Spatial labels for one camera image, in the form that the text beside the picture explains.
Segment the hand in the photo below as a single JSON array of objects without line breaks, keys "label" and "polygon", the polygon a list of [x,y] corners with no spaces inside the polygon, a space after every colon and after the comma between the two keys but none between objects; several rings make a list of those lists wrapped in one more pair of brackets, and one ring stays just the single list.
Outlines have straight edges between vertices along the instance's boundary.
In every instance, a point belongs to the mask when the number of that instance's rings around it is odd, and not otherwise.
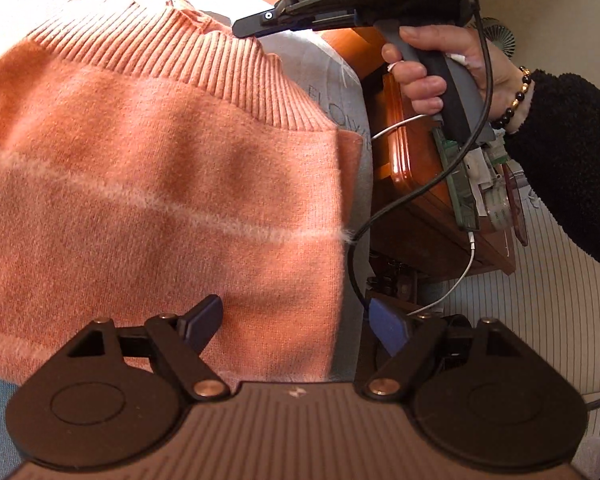
[{"label": "hand", "polygon": [[[484,99],[487,88],[486,72],[480,39],[476,30],[453,25],[401,27],[400,37],[406,43],[421,50],[439,50],[446,54],[463,55],[466,59],[467,68],[474,76],[480,94]],[[491,67],[493,68],[493,99],[489,119],[494,121],[499,119],[504,110],[511,106],[516,98],[516,92],[520,91],[522,72],[493,43],[488,41],[488,45]],[[402,60],[402,54],[398,48],[390,43],[382,48],[382,57],[387,63]],[[400,84],[402,94],[411,100],[411,105],[413,105],[413,110],[416,113],[433,115],[442,110],[442,99],[439,96],[446,91],[446,81],[444,79],[439,76],[427,76],[424,65],[414,61],[398,63],[393,68],[392,74]],[[515,123],[522,124],[524,116],[526,116],[524,108],[528,109],[528,105],[526,107],[521,106],[516,111]]]}]

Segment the ribbed hem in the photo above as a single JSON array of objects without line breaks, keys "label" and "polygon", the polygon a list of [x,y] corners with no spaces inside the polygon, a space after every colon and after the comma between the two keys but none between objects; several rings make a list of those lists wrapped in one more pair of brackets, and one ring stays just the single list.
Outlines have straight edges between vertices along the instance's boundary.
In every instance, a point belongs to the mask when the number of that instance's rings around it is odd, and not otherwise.
[{"label": "ribbed hem", "polygon": [[186,0],[158,6],[146,0],[64,0],[28,38],[73,62],[197,86],[270,126],[335,129],[286,78],[278,56],[264,54],[253,38],[234,38]]}]

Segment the black sleeve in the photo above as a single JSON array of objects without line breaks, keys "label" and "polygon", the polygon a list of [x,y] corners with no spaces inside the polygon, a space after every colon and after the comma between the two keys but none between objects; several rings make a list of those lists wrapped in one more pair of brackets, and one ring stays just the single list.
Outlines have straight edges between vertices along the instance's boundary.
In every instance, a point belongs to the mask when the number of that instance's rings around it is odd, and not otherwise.
[{"label": "black sleeve", "polygon": [[531,108],[506,149],[564,232],[600,262],[600,90],[542,71]]}]

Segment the beige wall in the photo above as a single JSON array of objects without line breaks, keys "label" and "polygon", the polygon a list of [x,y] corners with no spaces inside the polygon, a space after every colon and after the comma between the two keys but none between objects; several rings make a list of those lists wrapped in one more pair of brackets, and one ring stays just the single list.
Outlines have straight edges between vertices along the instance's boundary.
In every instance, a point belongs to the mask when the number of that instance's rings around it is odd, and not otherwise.
[{"label": "beige wall", "polygon": [[600,0],[481,0],[481,7],[513,31],[515,63],[577,73],[600,88]]}]

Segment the bracelet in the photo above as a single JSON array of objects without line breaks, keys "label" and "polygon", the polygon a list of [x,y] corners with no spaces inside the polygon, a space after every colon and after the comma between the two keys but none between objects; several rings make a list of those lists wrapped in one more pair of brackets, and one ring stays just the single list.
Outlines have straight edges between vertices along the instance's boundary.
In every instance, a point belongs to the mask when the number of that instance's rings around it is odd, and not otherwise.
[{"label": "bracelet", "polygon": [[520,70],[522,71],[522,90],[516,94],[516,99],[512,102],[511,106],[504,110],[502,117],[491,123],[491,126],[495,130],[504,128],[509,124],[509,121],[515,115],[518,106],[525,100],[526,92],[529,90],[529,85],[531,85],[531,71],[523,66],[520,67]]}]

